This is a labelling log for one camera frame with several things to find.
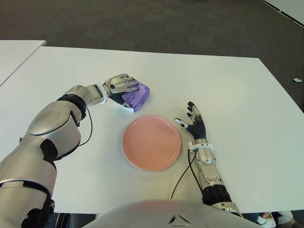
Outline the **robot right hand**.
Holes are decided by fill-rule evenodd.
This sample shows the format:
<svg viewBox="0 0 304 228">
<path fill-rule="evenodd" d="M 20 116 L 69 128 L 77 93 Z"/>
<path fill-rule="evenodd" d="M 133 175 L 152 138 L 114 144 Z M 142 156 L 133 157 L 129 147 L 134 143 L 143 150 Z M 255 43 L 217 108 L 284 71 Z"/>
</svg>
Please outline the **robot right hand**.
<svg viewBox="0 0 304 228">
<path fill-rule="evenodd" d="M 192 123 L 186 123 L 179 118 L 174 119 L 175 123 L 186 129 L 193 136 L 194 140 L 206 140 L 206 127 L 198 107 L 189 101 L 187 109 L 189 110 L 187 116 L 191 119 Z"/>
</svg>

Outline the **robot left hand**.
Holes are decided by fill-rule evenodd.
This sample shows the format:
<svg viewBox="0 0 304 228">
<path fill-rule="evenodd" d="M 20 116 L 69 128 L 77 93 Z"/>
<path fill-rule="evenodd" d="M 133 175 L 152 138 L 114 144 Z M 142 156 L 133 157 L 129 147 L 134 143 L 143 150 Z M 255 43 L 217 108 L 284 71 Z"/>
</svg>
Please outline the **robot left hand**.
<svg viewBox="0 0 304 228">
<path fill-rule="evenodd" d="M 133 110 L 132 106 L 123 100 L 123 95 L 139 89 L 139 83 L 133 77 L 129 77 L 128 74 L 114 76 L 103 83 L 103 88 L 111 100 L 124 108 Z"/>
</svg>

